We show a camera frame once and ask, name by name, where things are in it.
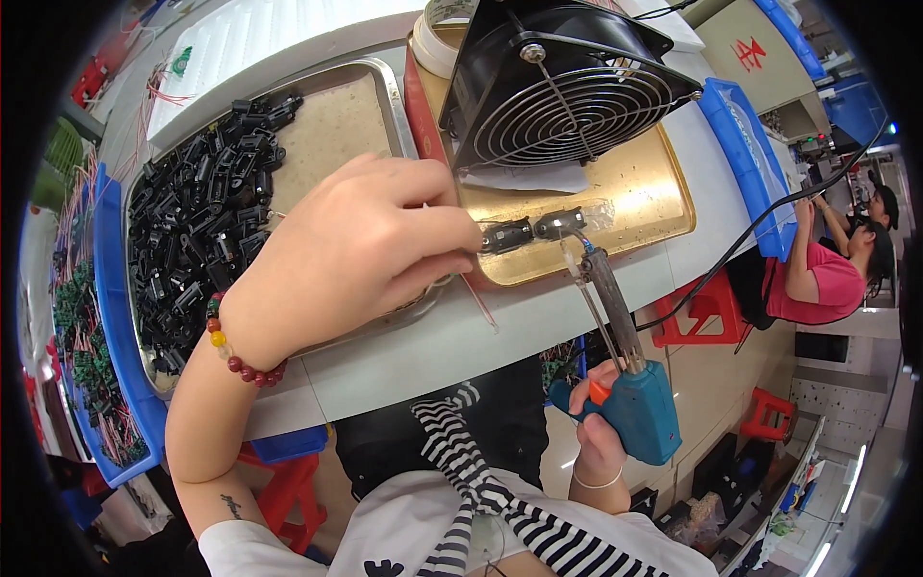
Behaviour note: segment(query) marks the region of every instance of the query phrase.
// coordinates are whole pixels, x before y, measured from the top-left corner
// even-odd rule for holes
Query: hand
[[[583,404],[590,398],[591,379],[612,387],[618,375],[619,370],[612,359],[587,371],[587,379],[570,393],[570,413],[579,415],[583,411]],[[628,455],[616,430],[601,415],[592,413],[583,418],[583,422],[577,425],[577,440],[581,448],[574,463],[574,472],[582,482],[598,486],[616,478]]]
[[[404,208],[408,206],[424,208]],[[234,353],[257,369],[356,329],[468,272],[482,235],[437,161],[364,154],[298,202],[222,300]]]
[[[806,230],[814,224],[814,204],[807,197],[795,201],[795,218],[798,227],[803,226]]]

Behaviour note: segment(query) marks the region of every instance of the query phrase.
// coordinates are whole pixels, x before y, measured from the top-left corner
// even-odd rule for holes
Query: electric fan
[[[439,118],[459,141],[453,168],[595,161],[701,97],[661,61],[672,47],[576,0],[481,0]]]

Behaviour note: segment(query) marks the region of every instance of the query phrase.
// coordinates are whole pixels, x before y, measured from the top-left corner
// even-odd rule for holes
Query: white workbench
[[[101,160],[110,170],[134,150],[134,113],[143,82],[198,11],[165,30],[124,74],[106,127]],[[402,47],[370,54],[394,68],[402,84]],[[699,82],[713,71],[700,54],[670,53],[665,62]],[[295,72],[280,70],[279,78]],[[717,138],[694,103],[664,120],[689,185],[696,230],[613,259],[632,310],[668,295],[708,270],[749,225],[737,181]],[[130,176],[123,189],[134,179]],[[464,284],[455,281],[418,322],[396,331],[315,352],[290,362],[285,380],[260,393],[247,425],[255,439],[312,427],[397,403],[503,367],[595,328],[567,274],[482,293],[499,325],[495,334]]]

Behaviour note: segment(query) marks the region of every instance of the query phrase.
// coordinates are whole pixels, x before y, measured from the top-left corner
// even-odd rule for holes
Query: fan screw
[[[520,58],[529,64],[538,64],[545,60],[545,47],[541,44],[526,44],[520,50]]]

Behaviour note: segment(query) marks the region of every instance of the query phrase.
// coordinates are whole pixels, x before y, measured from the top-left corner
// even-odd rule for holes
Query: metal fan guard
[[[641,62],[607,64],[625,66],[571,70],[552,77],[555,86],[542,80],[508,98],[474,135],[480,163],[516,167],[596,158],[670,111],[673,91]]]

